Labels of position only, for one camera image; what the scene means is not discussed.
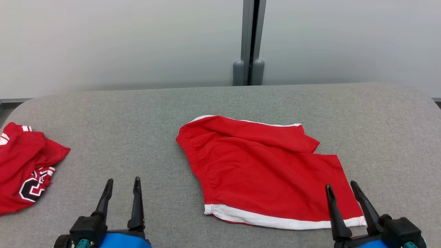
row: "white trim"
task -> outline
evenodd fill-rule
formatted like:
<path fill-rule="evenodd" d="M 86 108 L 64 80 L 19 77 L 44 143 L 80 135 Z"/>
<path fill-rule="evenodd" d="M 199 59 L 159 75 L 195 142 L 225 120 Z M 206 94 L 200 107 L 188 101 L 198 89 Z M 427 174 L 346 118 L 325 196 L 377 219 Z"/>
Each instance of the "white trim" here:
<path fill-rule="evenodd" d="M 199 117 L 196 117 L 194 120 L 192 120 L 192 121 L 190 121 L 190 122 L 193 122 L 193 121 L 196 121 L 196 120 L 200 120 L 200 119 L 204 119 L 204 118 L 207 118 L 207 117 L 213 117 L 213 116 L 214 116 L 214 115 L 203 115 L 203 116 L 199 116 Z M 291 125 L 277 125 L 277 124 L 267 124 L 267 123 L 262 123 L 262 122 L 255 122 L 255 121 L 250 121 L 250 120 L 239 120 L 239 121 L 246 121 L 246 122 L 251 122 L 251 123 L 258 123 L 258 124 L 263 124 L 263 125 L 273 126 L 273 127 L 298 127 L 298 126 L 302 125 L 301 123 L 295 123 L 295 124 L 291 124 Z"/>
<path fill-rule="evenodd" d="M 204 214 L 213 214 L 219 219 L 229 222 L 246 223 L 279 229 L 306 230 L 331 228 L 331 222 L 329 221 L 312 222 L 271 217 L 240 210 L 223 204 L 205 204 Z M 366 225 L 366 220 L 364 216 L 360 216 L 344 220 L 344 223 L 348 227 L 359 226 Z"/>
<path fill-rule="evenodd" d="M 5 139 L 4 137 L 0 137 L 0 146 L 4 146 L 7 144 L 7 139 Z"/>
<path fill-rule="evenodd" d="M 1 136 L 2 136 L 3 138 L 5 138 L 5 139 L 9 140 L 9 137 L 8 137 L 8 135 L 7 135 L 7 134 L 5 134 L 5 133 L 2 133 L 2 134 L 1 134 Z"/>

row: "gray fabric surface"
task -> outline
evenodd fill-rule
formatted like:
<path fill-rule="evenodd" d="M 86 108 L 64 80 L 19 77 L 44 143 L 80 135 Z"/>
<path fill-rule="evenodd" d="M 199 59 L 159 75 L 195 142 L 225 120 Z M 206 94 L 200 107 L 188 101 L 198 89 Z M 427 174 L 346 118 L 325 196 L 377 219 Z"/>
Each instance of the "gray fabric surface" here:
<path fill-rule="evenodd" d="M 72 150 L 31 208 L 0 217 L 1 247 L 52 247 L 114 179 L 107 224 L 127 225 L 140 176 L 153 247 L 333 247 L 330 230 L 235 225 L 203 214 L 201 187 L 175 142 L 201 115 L 302 123 L 317 152 L 337 154 L 380 214 L 406 216 L 441 244 L 441 111 L 407 86 L 366 84 L 98 91 L 28 101 L 9 121 Z M 355 235 L 364 227 L 352 228 Z"/>

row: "red jersey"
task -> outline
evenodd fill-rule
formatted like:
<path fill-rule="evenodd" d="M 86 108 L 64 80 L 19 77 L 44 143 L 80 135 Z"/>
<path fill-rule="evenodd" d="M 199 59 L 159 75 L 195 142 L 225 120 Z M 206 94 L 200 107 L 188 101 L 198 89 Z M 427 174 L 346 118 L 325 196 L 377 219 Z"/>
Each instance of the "red jersey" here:
<path fill-rule="evenodd" d="M 302 125 L 201 116 L 176 141 L 199 179 L 205 214 L 227 222 L 281 229 L 330 228 L 325 186 L 331 184 L 347 226 L 366 225 L 336 155 Z"/>
<path fill-rule="evenodd" d="M 38 200 L 59 163 L 69 153 L 42 132 L 11 122 L 0 136 L 0 215 Z"/>

